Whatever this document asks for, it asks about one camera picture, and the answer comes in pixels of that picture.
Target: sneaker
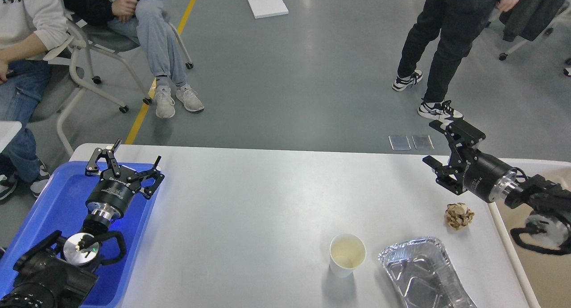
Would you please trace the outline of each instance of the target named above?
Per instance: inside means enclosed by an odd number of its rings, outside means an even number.
[[[409,85],[418,84],[422,80],[422,71],[420,69],[415,69],[412,75],[407,78],[400,78],[398,75],[393,83],[393,90],[404,91],[404,89]]]
[[[175,115],[175,100],[171,97],[171,88],[168,86],[157,86],[155,89],[155,101],[157,102],[157,117],[168,119]]]
[[[16,173],[12,173],[10,176],[6,176],[6,174],[0,175],[0,200],[4,200],[16,190],[16,186],[18,185],[18,178],[16,178]]]
[[[35,198],[37,198],[43,191],[43,188],[45,188],[49,179],[50,173],[47,171],[46,165],[40,161],[39,174],[37,175],[37,178],[34,180],[34,182],[30,184],[30,190],[32,194],[34,194]]]
[[[191,87],[183,86],[177,90],[177,99],[184,104],[184,108],[187,111],[198,112],[204,109],[204,105],[200,102],[200,99],[196,97],[198,93],[194,91]]]
[[[459,119],[463,119],[462,113],[450,107],[450,103],[451,100],[444,101],[442,103],[422,102],[422,104],[418,107],[417,112],[421,117],[426,117],[427,119],[437,119],[442,123],[450,123]]]

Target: jeans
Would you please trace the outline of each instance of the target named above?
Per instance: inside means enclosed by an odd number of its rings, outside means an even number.
[[[0,119],[20,121],[22,129],[0,153],[0,174],[18,171],[20,180],[32,182],[39,175],[36,142],[26,125],[50,80],[50,67],[44,61],[20,60],[8,66],[16,76],[0,85]]]
[[[495,2],[486,1],[470,8],[465,4],[451,4],[450,0],[426,0],[416,24],[408,32],[397,70],[400,77],[410,76],[428,43],[440,34],[423,101],[444,101],[456,69],[484,29]]]
[[[139,0],[135,17],[124,24],[114,18],[108,22],[108,28],[129,37],[143,48],[155,77],[166,75],[175,84],[186,82],[177,36],[163,17],[163,0]]]

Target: gray floor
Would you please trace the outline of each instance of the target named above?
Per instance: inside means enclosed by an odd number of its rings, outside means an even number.
[[[189,1],[165,0],[175,25]],[[289,14],[255,20],[247,0],[197,0],[182,37],[195,65],[188,80],[206,109],[189,113],[177,103],[172,119],[158,119],[153,106],[134,143],[427,154],[395,152],[388,135],[430,135],[430,154],[449,154],[444,137],[416,114],[426,81],[402,93],[391,89],[402,44],[424,0],[284,2]],[[484,152],[571,161],[571,78],[562,74],[571,57],[569,28],[560,25],[500,62],[498,54],[512,45],[501,40],[502,28],[494,22],[477,38],[448,98],[486,133]],[[436,42],[430,44],[418,64],[426,73],[435,48]],[[65,124],[73,146],[125,139],[142,105],[129,74],[93,55],[102,88],[131,110],[122,114],[88,93]],[[122,55],[150,86],[144,53]],[[30,128],[49,167],[66,162],[55,117]],[[9,244],[33,202],[20,186],[0,205],[0,245]]]

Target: blue tray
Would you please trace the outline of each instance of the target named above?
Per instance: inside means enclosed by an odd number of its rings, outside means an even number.
[[[18,275],[13,270],[14,263],[21,255],[30,250],[55,230],[61,230],[64,237],[79,232],[87,214],[85,201],[98,182],[99,177],[84,175],[87,162],[68,162],[57,168],[48,186],[22,226],[14,236],[8,251],[0,260],[0,298],[12,291],[14,279]],[[148,170],[152,164],[123,164],[137,172]],[[98,281],[84,301],[82,308],[112,308],[120,303],[131,276],[139,241],[145,231],[149,215],[155,203],[155,196],[146,200],[141,194],[133,198],[125,217],[112,224],[110,230],[123,233],[127,245],[127,255],[118,263],[101,266],[95,274]],[[107,241],[101,253],[108,259],[119,254],[119,248],[113,241]]]

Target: blue jeans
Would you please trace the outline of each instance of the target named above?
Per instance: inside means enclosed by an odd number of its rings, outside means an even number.
[[[163,0],[139,0],[135,17],[124,24],[114,18],[108,22],[108,28],[129,37],[143,48],[155,77],[166,75],[175,84],[186,82],[177,36],[163,17]]]
[[[32,182],[39,175],[36,143],[26,128],[50,80],[50,67],[44,61],[20,60],[8,66],[16,76],[0,85],[0,119],[20,121],[22,129],[0,153],[0,174],[18,171],[20,180]]]

